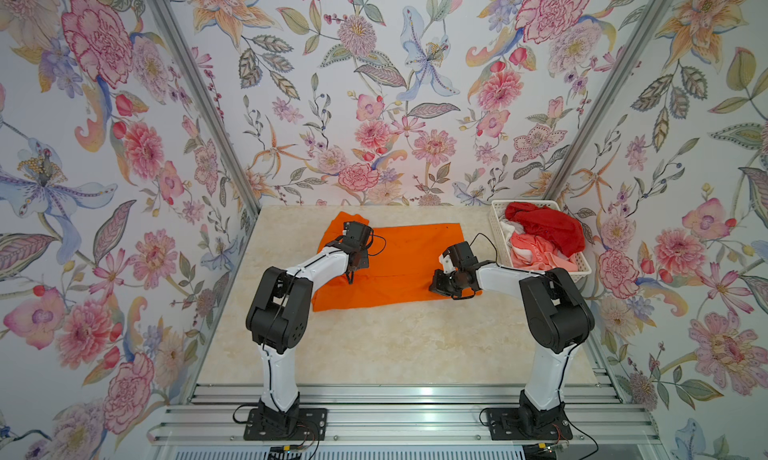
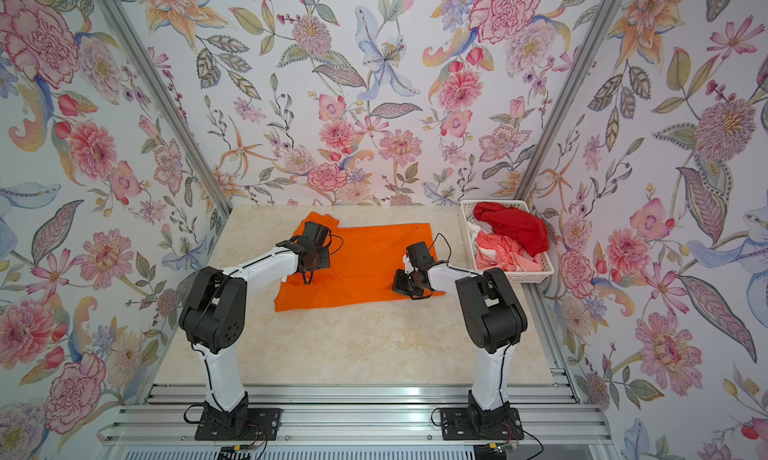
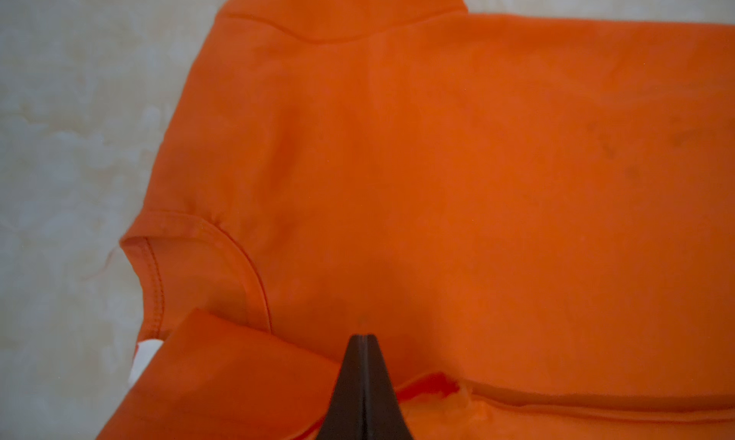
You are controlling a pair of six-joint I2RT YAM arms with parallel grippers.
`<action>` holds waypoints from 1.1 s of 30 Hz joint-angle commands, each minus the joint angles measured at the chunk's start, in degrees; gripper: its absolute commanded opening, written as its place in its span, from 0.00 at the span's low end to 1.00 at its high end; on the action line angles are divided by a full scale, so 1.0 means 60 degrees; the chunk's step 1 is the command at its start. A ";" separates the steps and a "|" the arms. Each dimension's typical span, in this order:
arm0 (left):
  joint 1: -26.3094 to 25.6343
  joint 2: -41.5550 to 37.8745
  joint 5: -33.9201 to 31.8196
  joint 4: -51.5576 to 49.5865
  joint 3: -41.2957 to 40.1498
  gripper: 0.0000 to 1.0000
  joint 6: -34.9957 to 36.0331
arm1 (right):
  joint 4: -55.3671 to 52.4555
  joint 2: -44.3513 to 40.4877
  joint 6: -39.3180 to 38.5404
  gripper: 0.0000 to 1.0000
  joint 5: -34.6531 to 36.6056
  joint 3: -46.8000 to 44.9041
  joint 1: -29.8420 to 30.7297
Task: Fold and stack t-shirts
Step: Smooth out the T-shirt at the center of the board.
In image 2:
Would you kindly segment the orange t-shirt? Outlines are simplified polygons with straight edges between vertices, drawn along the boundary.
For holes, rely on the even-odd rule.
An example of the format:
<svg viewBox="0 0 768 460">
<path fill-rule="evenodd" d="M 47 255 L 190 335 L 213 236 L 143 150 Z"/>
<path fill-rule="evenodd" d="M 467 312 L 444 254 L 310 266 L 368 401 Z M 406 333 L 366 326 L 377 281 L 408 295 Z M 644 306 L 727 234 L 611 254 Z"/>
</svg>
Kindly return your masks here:
<svg viewBox="0 0 768 460">
<path fill-rule="evenodd" d="M 296 231 L 301 232 L 307 221 L 324 225 L 337 236 L 331 243 L 330 267 L 315 272 L 308 285 L 299 274 L 288 277 L 274 300 L 277 312 L 401 300 L 392 285 L 406 248 L 434 239 L 427 223 L 341 228 L 338 219 L 316 212 Z"/>
</svg>

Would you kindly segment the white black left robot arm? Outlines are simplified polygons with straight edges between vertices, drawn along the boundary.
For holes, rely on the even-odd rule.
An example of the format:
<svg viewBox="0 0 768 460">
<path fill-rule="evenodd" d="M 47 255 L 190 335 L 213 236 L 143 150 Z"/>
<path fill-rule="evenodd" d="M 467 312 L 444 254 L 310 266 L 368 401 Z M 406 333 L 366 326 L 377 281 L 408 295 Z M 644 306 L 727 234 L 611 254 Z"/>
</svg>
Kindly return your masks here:
<svg viewBox="0 0 768 460">
<path fill-rule="evenodd" d="M 204 267 L 195 277 L 179 317 L 192 350 L 200 358 L 206 380 L 202 421 L 238 436 L 250 427 L 247 392 L 237 361 L 237 342 L 246 325 L 250 293 L 289 276 L 304 283 L 330 267 L 331 230 L 307 222 L 303 231 L 263 255 L 226 269 Z"/>
</svg>

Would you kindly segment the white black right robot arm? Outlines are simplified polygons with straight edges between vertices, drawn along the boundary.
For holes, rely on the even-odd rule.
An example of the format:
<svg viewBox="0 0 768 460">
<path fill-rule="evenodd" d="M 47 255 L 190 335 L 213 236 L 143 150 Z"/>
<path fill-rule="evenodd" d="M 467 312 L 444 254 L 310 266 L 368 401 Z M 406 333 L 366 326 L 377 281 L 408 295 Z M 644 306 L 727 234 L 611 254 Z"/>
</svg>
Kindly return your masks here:
<svg viewBox="0 0 768 460">
<path fill-rule="evenodd" d="M 412 300 L 442 292 L 459 300 L 468 336 L 477 348 L 476 374 L 466 415 L 476 434 L 514 422 L 508 383 L 512 356 L 528 320 L 506 274 L 492 268 L 466 270 L 446 262 L 427 269 L 398 269 L 393 291 Z"/>
</svg>

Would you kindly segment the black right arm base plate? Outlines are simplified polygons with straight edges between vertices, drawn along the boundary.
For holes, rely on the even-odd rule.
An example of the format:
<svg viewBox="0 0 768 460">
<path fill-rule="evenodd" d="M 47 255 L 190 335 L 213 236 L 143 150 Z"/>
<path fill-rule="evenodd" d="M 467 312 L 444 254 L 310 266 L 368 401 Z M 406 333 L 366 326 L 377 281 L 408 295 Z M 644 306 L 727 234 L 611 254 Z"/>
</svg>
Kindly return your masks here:
<svg viewBox="0 0 768 460">
<path fill-rule="evenodd" d="M 493 410 L 476 405 L 461 408 L 439 408 L 442 439 L 446 441 L 520 441 L 525 437 L 519 412 L 508 402 Z"/>
</svg>

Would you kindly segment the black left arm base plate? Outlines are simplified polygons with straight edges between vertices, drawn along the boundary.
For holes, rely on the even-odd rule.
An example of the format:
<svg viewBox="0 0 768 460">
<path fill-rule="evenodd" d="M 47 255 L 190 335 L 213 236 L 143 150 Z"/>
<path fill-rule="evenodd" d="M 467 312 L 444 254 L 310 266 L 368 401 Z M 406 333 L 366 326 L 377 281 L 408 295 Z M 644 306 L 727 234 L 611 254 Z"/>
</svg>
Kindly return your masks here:
<svg viewBox="0 0 768 460">
<path fill-rule="evenodd" d="M 184 414 L 184 420 L 196 426 L 197 441 L 274 441 L 283 413 L 279 408 L 252 408 L 247 399 L 232 412 L 218 410 L 208 402 L 193 407 L 202 408 L 200 419 L 191 420 Z"/>
</svg>

